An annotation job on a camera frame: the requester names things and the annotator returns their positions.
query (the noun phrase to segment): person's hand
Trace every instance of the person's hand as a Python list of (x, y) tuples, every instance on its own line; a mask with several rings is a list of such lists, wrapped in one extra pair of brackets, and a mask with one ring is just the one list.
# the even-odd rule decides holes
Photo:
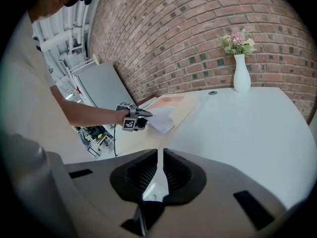
[(119, 110), (119, 111), (116, 111), (116, 116), (117, 116), (117, 124), (118, 125), (121, 125), (123, 126), (123, 121), (124, 121), (124, 118), (130, 114), (130, 111), (129, 110)]

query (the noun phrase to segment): white paper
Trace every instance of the white paper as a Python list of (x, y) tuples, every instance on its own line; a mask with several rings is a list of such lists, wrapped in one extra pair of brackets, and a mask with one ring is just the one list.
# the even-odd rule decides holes
[(152, 113), (152, 117), (147, 117), (149, 124), (157, 129), (160, 133), (166, 134), (173, 127), (174, 122), (169, 115), (173, 112), (174, 107), (162, 107), (156, 109), (149, 109), (148, 111)]

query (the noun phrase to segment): cable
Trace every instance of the cable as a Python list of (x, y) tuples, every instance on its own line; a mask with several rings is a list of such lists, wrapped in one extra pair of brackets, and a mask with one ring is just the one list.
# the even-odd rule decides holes
[(115, 157), (118, 157), (118, 155), (115, 152), (115, 128), (116, 128), (116, 126), (117, 126), (117, 124), (115, 124), (113, 127), (113, 150), (114, 150)]

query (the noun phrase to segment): white shirt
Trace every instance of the white shirt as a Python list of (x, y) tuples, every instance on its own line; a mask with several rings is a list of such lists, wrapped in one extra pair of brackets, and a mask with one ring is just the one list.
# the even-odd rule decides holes
[(51, 93), (54, 81), (32, 38), (28, 14), (16, 27), (1, 61), (1, 125), (8, 134), (37, 141), (65, 164), (93, 160)]

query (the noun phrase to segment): person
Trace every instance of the person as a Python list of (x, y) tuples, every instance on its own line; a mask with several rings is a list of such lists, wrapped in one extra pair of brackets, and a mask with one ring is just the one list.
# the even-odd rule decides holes
[(58, 153), (65, 164), (93, 160), (71, 125), (122, 125), (129, 114), (64, 99), (48, 72), (32, 23), (77, 1), (37, 0), (14, 30), (1, 61), (2, 129), (37, 141), (46, 151)]

